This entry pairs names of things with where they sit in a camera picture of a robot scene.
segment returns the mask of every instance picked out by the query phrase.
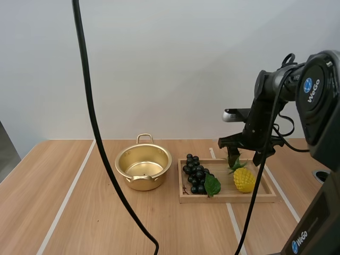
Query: black cable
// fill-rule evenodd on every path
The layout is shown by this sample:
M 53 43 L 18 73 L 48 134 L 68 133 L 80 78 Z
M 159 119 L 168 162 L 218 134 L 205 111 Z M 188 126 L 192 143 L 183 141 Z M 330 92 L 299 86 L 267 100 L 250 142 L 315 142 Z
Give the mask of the black cable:
M 279 136 L 279 138 L 281 138 L 281 140 L 285 143 L 285 145 L 287 145 L 290 149 L 292 149 L 292 150 L 294 150 L 294 151 L 296 151 L 296 152 L 309 152 L 309 150 L 302 150 L 302 149 L 296 149 L 296 148 L 294 148 L 293 146 L 291 146 L 291 145 L 287 142 L 287 140 L 283 137 L 283 135 L 278 131 L 277 128 L 275 128 L 275 127 L 273 126 L 273 129 L 274 129 L 274 131 L 277 133 L 277 135 Z
M 281 118 L 284 118 L 285 120 L 288 120 L 292 125 L 292 129 L 290 130 L 290 132 L 286 133 L 286 134 L 281 134 L 283 137 L 287 137 L 289 135 L 291 135 L 292 133 L 294 133 L 295 131 L 295 124 L 292 118 L 285 116 L 285 115 L 281 115 L 281 113 L 278 113 L 278 116 L 280 116 Z M 279 132 L 280 126 L 279 124 L 274 123 L 273 126 L 277 126 L 277 131 Z
M 287 136 L 291 135 L 292 133 L 294 133 L 294 131 L 295 131 L 295 124 L 294 124 L 293 119 L 288 117 L 288 116 L 281 115 L 281 113 L 278 113 L 278 116 L 281 117 L 281 118 L 284 118 L 285 120 L 288 120 L 293 125 L 292 130 L 290 130 L 290 132 L 288 132 L 286 134 L 282 134 L 282 136 L 283 137 L 287 137 Z
M 96 119 L 95 114 L 95 107 L 94 107 L 94 101 L 92 97 L 92 88 L 91 88 L 91 80 L 90 80 L 90 70 L 89 70 L 89 63 L 88 63 L 88 56 L 87 56 L 87 50 L 86 50 L 86 44 L 85 44 L 85 37 L 84 37 L 84 31 L 81 21 L 81 15 L 80 15 L 80 7 L 79 7 L 79 0 L 72 0 L 72 6 L 73 6 L 73 14 L 74 14 L 74 22 L 76 27 L 76 32 L 78 36 L 78 42 L 79 42 L 79 48 L 80 48 L 80 56 L 81 56 L 81 63 L 83 67 L 83 75 L 84 75 L 84 83 L 85 83 L 85 91 L 86 91 L 86 100 L 91 120 L 91 125 L 93 129 L 93 133 L 96 138 L 98 150 L 101 156 L 101 159 L 104 163 L 106 172 L 108 176 L 110 177 L 110 180 L 112 182 L 113 187 L 115 188 L 120 200 L 122 201 L 123 205 L 133 218 L 133 220 L 136 222 L 136 224 L 139 226 L 139 228 L 143 231 L 144 235 L 146 235 L 156 246 L 155 253 L 156 255 L 158 253 L 159 244 L 157 240 L 147 231 L 147 229 L 143 226 L 142 222 L 140 222 L 139 218 L 135 214 L 135 212 L 132 210 L 131 206 L 129 205 L 127 199 L 124 196 L 124 193 L 122 192 L 117 179 L 115 175 L 113 174 L 111 165 L 107 159 L 103 142 L 100 137 L 99 127 Z
M 275 113 L 277 111 L 276 108 L 277 108 L 277 105 L 278 105 L 279 96 L 280 96 L 280 93 L 282 91 L 282 87 L 283 87 L 283 84 L 284 84 L 286 78 L 293 71 L 295 71 L 295 68 L 290 69 L 288 72 L 286 72 L 283 75 L 282 80 L 281 80 L 281 82 L 280 82 L 280 84 L 278 86 L 277 94 L 276 94 L 275 99 L 274 99 L 273 109 L 271 110 L 269 127 L 268 127 L 267 137 L 266 137 L 266 140 L 265 140 L 264 149 L 263 149 L 263 152 L 262 152 L 263 156 L 261 158 L 261 164 L 260 164 L 260 168 L 259 168 L 259 173 L 258 173 L 258 175 L 256 177 L 255 186 L 254 186 L 253 194 L 251 196 L 251 201 L 250 201 L 250 204 L 249 204 L 248 213 L 246 215 L 246 219 L 245 219 L 245 223 L 244 223 L 244 228 L 243 228 L 242 236 L 241 236 L 241 239 L 240 239 L 240 242 L 239 242 L 239 246 L 237 247 L 237 250 L 235 252 L 235 255 L 238 255 L 240 253 L 240 251 L 241 251 L 241 248 L 242 248 L 242 245 L 243 245 L 243 242 L 244 242 L 244 239 L 245 239 L 245 235 L 247 233 L 247 229 L 248 229 L 248 226 L 249 226 L 249 221 L 250 221 L 251 213 L 252 213 L 253 208 L 254 208 L 257 191 L 259 189 L 262 173 L 264 171 L 264 167 L 265 167 L 265 163 L 266 163 L 266 158 L 267 158 L 266 154 L 267 154 L 267 149 L 268 149 L 269 141 L 270 141 L 270 138 L 271 138 L 271 131 L 273 130 L 273 125 L 274 125 L 274 121 L 275 121 Z

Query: pot handle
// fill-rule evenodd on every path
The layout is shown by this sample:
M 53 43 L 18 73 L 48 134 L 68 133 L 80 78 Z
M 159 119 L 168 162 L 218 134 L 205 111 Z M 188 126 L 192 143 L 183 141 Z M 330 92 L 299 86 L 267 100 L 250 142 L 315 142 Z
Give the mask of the pot handle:
M 152 138 L 151 134 L 140 134 L 137 136 L 137 144 L 139 144 L 140 137 L 150 137 L 151 143 L 154 143 L 154 139 Z
M 136 180 L 152 180 L 152 177 L 150 175 L 144 175 L 144 176 L 133 176 L 131 179 L 126 178 L 128 182 L 134 182 Z

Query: white stripe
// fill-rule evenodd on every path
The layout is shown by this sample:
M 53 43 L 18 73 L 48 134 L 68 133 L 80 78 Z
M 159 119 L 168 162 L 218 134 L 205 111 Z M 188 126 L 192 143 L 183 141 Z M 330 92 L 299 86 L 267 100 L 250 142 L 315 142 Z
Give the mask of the white stripe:
M 39 250 L 37 252 L 37 255 L 42 255 L 42 253 L 44 252 L 44 250 L 46 248 L 46 245 L 47 245 L 49 239 L 51 238 L 55 227 L 58 224 L 58 221 L 59 221 L 59 219 L 60 219 L 60 217 L 61 217 L 61 215 L 62 215 L 62 213 L 63 213 L 63 211 L 64 211 L 64 209 L 65 209 L 65 207 L 67 205 L 67 202 L 70 199 L 70 196 L 71 196 L 71 194 L 72 194 L 72 192 L 74 190 L 75 185 L 77 184 L 77 181 L 78 181 L 81 173 L 83 172 L 83 169 L 84 169 L 84 167 L 86 165 L 87 160 L 89 159 L 89 157 L 91 155 L 91 152 L 92 152 L 95 144 L 96 144 L 96 141 L 93 140 L 93 142 L 92 142 L 92 144 L 91 144 L 91 146 L 89 148 L 89 151 L 87 152 L 87 154 L 86 154 L 86 156 L 84 158 L 84 161 L 81 164 L 81 166 L 80 166 L 80 168 L 79 168 L 79 170 L 78 170 L 78 172 L 77 172 L 77 174 L 76 174 L 76 176 L 75 176 L 75 178 L 74 178 L 74 180 L 73 180 L 73 182 L 72 182 L 72 184 L 71 184 L 71 186 L 69 188 L 69 191 L 67 192 L 67 194 L 66 194 L 66 196 L 64 198 L 64 201 L 63 201 L 62 205 L 60 206 L 59 211 L 58 211 L 57 215 L 55 216 L 54 221 L 52 222 L 52 225 L 49 228 L 49 230 L 48 230 L 48 232 L 47 232 L 47 234 L 45 236 L 45 239 L 43 240 L 43 242 L 42 242 L 42 244 L 41 244 L 41 246 L 40 246 L 40 248 L 39 248 Z
M 269 175 L 269 177 L 271 178 L 272 182 L 274 183 L 275 187 L 278 190 L 278 193 L 280 193 L 282 199 L 285 201 L 288 209 L 291 211 L 293 217 L 295 218 L 295 220 L 297 222 L 300 221 L 300 217 L 298 216 L 298 214 L 296 213 L 294 207 L 292 206 L 292 204 L 289 202 L 288 198 L 286 197 L 285 193 L 283 192 L 283 190 L 281 189 L 280 185 L 278 185 L 277 181 L 275 180 L 273 174 L 271 173 L 271 171 L 269 170 L 269 168 L 267 167 L 267 165 L 265 165 L 265 170 L 267 171 L 267 174 Z
M 210 150 L 211 157 L 216 158 L 215 153 L 214 153 L 214 149 L 209 148 L 209 150 Z M 232 205 L 230 203 L 227 203 L 227 209 L 228 209 L 228 212 L 229 212 L 230 220 L 232 221 L 232 224 L 233 224 L 236 239 L 237 239 L 238 242 L 240 242 L 241 232 L 240 232 L 239 226 L 237 224 Z M 241 248 L 241 255 L 247 255 L 244 244 L 242 245 L 242 248 Z
M 212 158 L 216 158 L 216 157 L 215 157 L 214 150 L 213 150 L 212 148 L 209 148 L 209 150 L 210 150 L 211 157 L 212 157 Z

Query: green leaf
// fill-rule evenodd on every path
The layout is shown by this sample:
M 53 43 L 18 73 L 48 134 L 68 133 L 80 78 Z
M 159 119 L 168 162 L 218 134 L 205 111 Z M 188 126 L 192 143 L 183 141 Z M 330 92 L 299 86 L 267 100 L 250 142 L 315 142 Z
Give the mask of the green leaf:
M 237 169 L 239 169 L 239 168 L 241 168 L 241 167 L 244 167 L 246 164 L 247 164 L 247 162 L 241 164 L 241 163 L 240 163 L 240 157 L 238 157 L 238 158 L 236 159 L 236 161 L 235 161 L 234 166 L 233 166 L 233 167 L 230 167 L 229 169 L 232 170 L 231 173 L 234 173 Z
M 221 183 L 217 178 L 212 177 L 210 174 L 206 174 L 206 182 L 204 183 L 204 187 L 210 197 L 218 194 L 221 191 Z

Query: fake pineapple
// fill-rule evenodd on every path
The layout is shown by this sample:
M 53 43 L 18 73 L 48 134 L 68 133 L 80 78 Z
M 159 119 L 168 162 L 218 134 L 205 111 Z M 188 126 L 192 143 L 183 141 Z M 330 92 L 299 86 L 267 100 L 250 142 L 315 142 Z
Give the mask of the fake pineapple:
M 240 158 L 238 158 L 234 166 L 230 168 L 232 170 L 230 173 L 234 173 L 234 183 L 236 188 L 243 193 L 252 192 L 256 180 L 250 170 L 244 167 L 246 164 L 247 163 L 241 164 Z

